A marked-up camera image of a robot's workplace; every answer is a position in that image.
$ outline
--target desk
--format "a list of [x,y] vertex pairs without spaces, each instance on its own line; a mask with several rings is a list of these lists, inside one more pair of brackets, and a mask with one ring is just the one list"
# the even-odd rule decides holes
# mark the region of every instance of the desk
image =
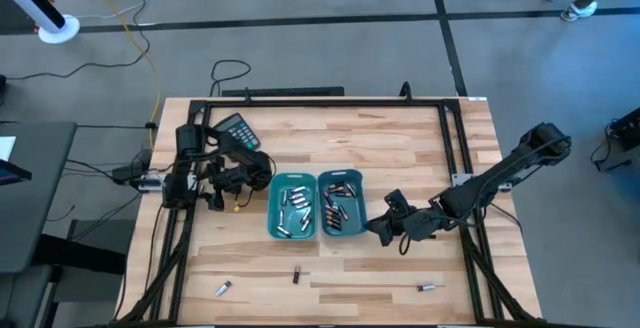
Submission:
[[75,131],[71,122],[0,125],[0,136],[16,137],[9,161],[33,175],[0,187],[0,318],[16,327],[34,326],[52,266],[124,267],[123,254],[42,234]]
[[[164,168],[173,161],[174,131],[186,122],[189,105],[190,99],[166,100],[153,167]],[[460,99],[460,107],[473,168],[482,172],[501,159],[489,105],[484,100]],[[216,107],[210,123],[234,112],[240,112],[249,122],[262,142],[261,149],[277,163],[278,172],[318,175],[339,168],[360,170],[370,218],[386,211],[383,197],[395,188],[400,188],[411,204],[424,207],[428,198],[450,184],[436,109]],[[454,136],[451,119],[449,126]],[[460,151],[454,153],[458,171],[462,171]],[[246,191],[239,200],[245,197]],[[233,207],[232,197],[226,198],[227,207]],[[514,213],[509,195],[499,195],[495,203]],[[142,200],[128,256],[121,315],[144,291],[151,232],[160,204],[159,194],[149,194]],[[274,241],[265,228],[266,205],[267,190],[256,192],[249,206],[239,213],[232,209],[211,212],[204,202],[198,203],[179,324],[474,322],[457,230],[438,232],[436,240],[413,242],[406,256],[398,254],[399,239],[383,248],[371,233],[331,238],[319,231],[310,241]],[[166,210],[160,216],[152,276],[167,216]],[[539,316],[517,226],[493,210],[489,210],[485,224],[496,273],[522,306]],[[296,264],[302,267],[302,274],[300,283],[293,285]],[[478,277],[484,311],[490,317],[486,282],[481,275]],[[226,280],[233,286],[222,297],[215,297],[216,289]],[[167,316],[172,283],[170,277],[164,289],[161,318]],[[419,283],[439,287],[417,292]]]

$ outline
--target white cable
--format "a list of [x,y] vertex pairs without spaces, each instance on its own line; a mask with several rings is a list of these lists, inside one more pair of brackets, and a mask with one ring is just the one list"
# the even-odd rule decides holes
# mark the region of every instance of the white cable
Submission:
[[75,16],[77,19],[111,19],[111,18],[115,18],[121,14],[127,13],[129,11],[132,11],[138,7],[140,7],[142,5],[142,2],[131,6],[129,8],[125,8],[123,10],[121,10],[120,12],[118,12],[117,14],[111,14],[111,15],[106,15],[106,16],[101,16],[101,15],[77,15]]

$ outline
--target yellow cable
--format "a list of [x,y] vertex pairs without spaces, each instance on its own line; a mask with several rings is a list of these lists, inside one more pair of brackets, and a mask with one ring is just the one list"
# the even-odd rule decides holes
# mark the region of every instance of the yellow cable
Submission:
[[[138,50],[140,51],[140,54],[142,54],[147,59],[147,62],[149,62],[149,66],[151,67],[151,73],[153,75],[154,86],[156,88],[156,104],[153,107],[153,112],[151,113],[151,119],[149,119],[149,122],[153,122],[154,119],[156,118],[156,114],[158,113],[158,107],[160,106],[160,96],[162,95],[162,83],[160,81],[160,75],[158,74],[158,70],[156,69],[155,64],[153,64],[153,61],[151,60],[151,56],[149,56],[149,54],[145,52],[145,50],[142,49],[142,47],[140,47],[140,45],[136,42],[135,38],[133,37],[133,34],[131,34],[131,31],[129,30],[127,22],[124,20],[124,18],[122,18],[120,14],[118,14],[118,10],[115,8],[113,2],[111,2],[111,0],[103,0],[103,1],[109,6],[109,8],[113,11],[116,17],[118,17],[118,20],[124,27],[124,31],[127,34],[127,38],[129,38],[131,43],[133,43],[133,45],[136,46],[136,48],[138,48]],[[151,150],[153,150],[153,129],[149,129],[149,146],[151,147]]]

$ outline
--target white pole base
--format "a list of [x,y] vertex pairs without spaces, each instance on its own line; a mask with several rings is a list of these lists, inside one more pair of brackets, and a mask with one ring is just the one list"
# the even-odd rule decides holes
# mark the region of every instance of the white pole base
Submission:
[[70,41],[80,31],[80,21],[78,18],[63,14],[64,26],[56,33],[48,32],[42,27],[38,29],[38,37],[40,40],[48,44],[62,44]]

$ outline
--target table leg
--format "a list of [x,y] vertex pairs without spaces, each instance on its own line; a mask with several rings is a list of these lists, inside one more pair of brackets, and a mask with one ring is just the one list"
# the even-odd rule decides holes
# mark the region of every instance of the table leg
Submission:
[[123,274],[126,259],[126,255],[121,253],[42,234],[36,247],[33,263]]

